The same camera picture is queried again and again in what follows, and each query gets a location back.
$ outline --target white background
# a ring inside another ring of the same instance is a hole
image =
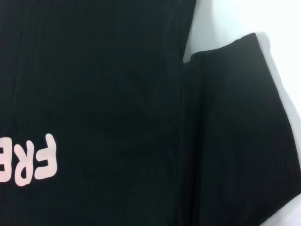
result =
[[[249,33],[261,49],[279,91],[301,161],[301,0],[197,0],[184,62]],[[262,226],[301,226],[301,195]]]

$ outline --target black t-shirt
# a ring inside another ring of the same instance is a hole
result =
[[[183,64],[193,0],[0,1],[0,225],[259,225],[301,192],[254,34]]]

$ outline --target black fabric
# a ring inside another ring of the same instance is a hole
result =
[[[255,226],[300,193],[256,36],[183,64],[194,4],[0,0],[0,225]]]

